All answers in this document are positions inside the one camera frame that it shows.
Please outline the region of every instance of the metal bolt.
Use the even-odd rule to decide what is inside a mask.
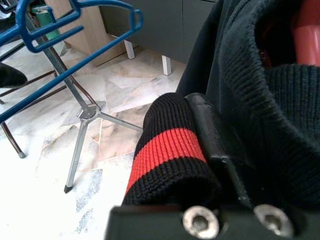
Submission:
[[[183,215],[184,229],[198,239],[213,239],[219,233],[219,222],[216,215],[206,207],[193,206]]]
[[[253,211],[260,223],[274,234],[287,238],[293,237],[293,224],[281,209],[272,205],[261,204],[256,206]]]

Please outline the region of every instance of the brown chair leg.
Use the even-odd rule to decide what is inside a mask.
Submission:
[[[21,151],[19,145],[17,144],[16,140],[14,139],[14,137],[12,136],[7,124],[5,122],[1,123],[1,127],[5,133],[5,135],[7,136],[7,138],[9,139],[10,143],[12,144],[12,146],[14,147],[14,149],[16,150],[16,152],[18,153],[19,157],[21,159],[24,159],[26,157],[26,155],[24,154],[23,151]]]

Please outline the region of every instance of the wooden cabinet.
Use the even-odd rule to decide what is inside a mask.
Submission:
[[[68,0],[45,0],[45,2],[48,6],[53,8],[53,13],[56,18],[61,17],[71,9]],[[61,27],[59,31],[64,33],[79,25],[84,26],[84,30],[69,37],[65,42],[86,55],[92,54],[115,39],[113,36],[106,33],[105,25],[99,7],[97,6],[83,8],[81,17],[78,20]],[[98,66],[123,54],[125,51],[124,44],[119,43],[92,62],[95,66]]]

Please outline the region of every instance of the floor tile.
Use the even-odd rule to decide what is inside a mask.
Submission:
[[[100,134],[100,127],[100,125],[96,127],[96,135]],[[79,128],[72,125],[62,135],[46,143],[37,165],[36,175],[39,178],[63,178],[67,180],[78,132]],[[94,169],[97,166],[98,153],[99,143],[87,134],[81,150],[77,170],[87,171]]]
[[[20,183],[32,177],[42,151],[43,136],[15,135],[14,138],[26,157],[20,158],[9,140],[0,133],[0,188],[5,184]]]
[[[139,106],[114,116],[142,127],[148,109],[149,105]],[[98,161],[133,152],[140,136],[138,131],[103,120]]]
[[[26,236],[79,239],[82,234],[103,239],[108,216],[101,222],[102,214],[110,209],[103,205],[106,194],[99,194],[102,174],[102,169],[82,172],[68,194],[63,191],[63,182],[48,179],[34,178],[14,185],[15,191],[3,188],[9,191],[1,200],[0,234],[12,240]]]
[[[71,68],[77,63],[79,63],[80,61],[82,61],[85,57],[86,55],[84,55],[83,53],[77,50],[71,49],[71,53],[70,54],[66,53],[64,56],[61,57],[61,59],[64,62],[64,64],[67,66],[67,68]],[[84,67],[82,67],[81,69],[79,69],[78,71],[76,71],[73,74],[73,76],[77,77],[81,75],[93,74],[94,68],[95,66],[90,62]]]
[[[109,112],[118,113],[144,104],[150,104],[158,98],[153,80],[137,87],[120,88],[112,82],[107,82],[105,98]]]
[[[106,80],[104,76],[99,74],[84,74],[76,76],[75,79],[95,101],[106,101]]]
[[[46,99],[13,116],[8,127],[14,135],[51,136],[69,112],[79,105],[74,101]]]

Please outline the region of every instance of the white furniture leg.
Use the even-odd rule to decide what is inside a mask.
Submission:
[[[126,54],[128,54],[129,59],[135,58],[134,47],[132,46],[132,42],[124,40]]]
[[[163,73],[166,76],[169,76],[171,72],[171,59],[167,56],[162,55],[162,65],[163,65]]]

